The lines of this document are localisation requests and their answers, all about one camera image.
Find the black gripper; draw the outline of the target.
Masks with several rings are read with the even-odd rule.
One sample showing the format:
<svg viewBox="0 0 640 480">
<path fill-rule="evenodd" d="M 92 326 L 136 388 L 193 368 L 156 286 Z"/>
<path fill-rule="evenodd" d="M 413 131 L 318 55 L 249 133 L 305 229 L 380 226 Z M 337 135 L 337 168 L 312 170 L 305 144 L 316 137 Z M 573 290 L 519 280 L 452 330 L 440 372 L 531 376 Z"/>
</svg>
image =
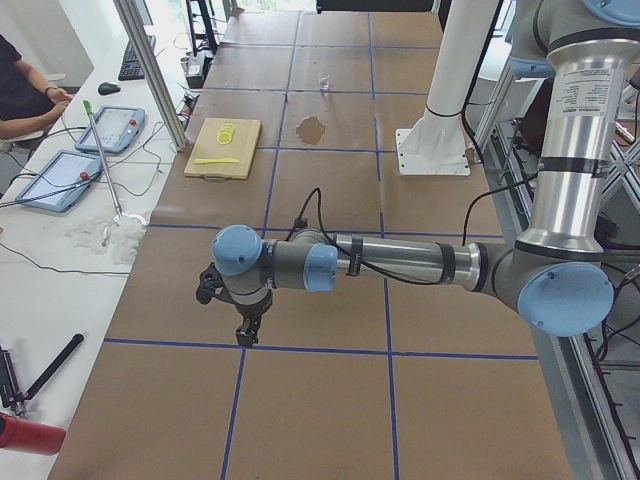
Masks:
<svg viewBox="0 0 640 480">
<path fill-rule="evenodd" d="M 199 275 L 196 288 L 196 300 L 207 305 L 212 299 L 232 304 L 243 316 L 242 324 L 236 329 L 236 341 L 241 347 L 254 347 L 259 343 L 258 333 L 261 327 L 262 315 L 272 305 L 272 292 L 259 288 L 249 294 L 234 293 L 224 283 L 223 276 L 211 263 Z"/>
</svg>

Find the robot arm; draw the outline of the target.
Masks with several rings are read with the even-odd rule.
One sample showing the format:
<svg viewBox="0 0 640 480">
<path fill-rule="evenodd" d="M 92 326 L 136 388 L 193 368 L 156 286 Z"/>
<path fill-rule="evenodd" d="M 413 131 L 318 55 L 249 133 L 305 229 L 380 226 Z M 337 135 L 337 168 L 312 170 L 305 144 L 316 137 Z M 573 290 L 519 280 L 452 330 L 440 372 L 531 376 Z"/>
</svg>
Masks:
<svg viewBox="0 0 640 480">
<path fill-rule="evenodd" d="M 553 88 L 528 228 L 513 245 L 466 246 L 328 235 L 295 227 L 263 240 L 248 226 L 221 230 L 197 300 L 233 305 L 237 342 L 252 347 L 278 288 L 327 292 L 339 273 L 375 273 L 416 285 L 457 284 L 500 300 L 557 337 L 603 322 L 617 295 L 600 268 L 594 230 L 621 93 L 639 54 L 635 1 L 521 1 L 512 60 L 546 62 Z"/>
</svg>

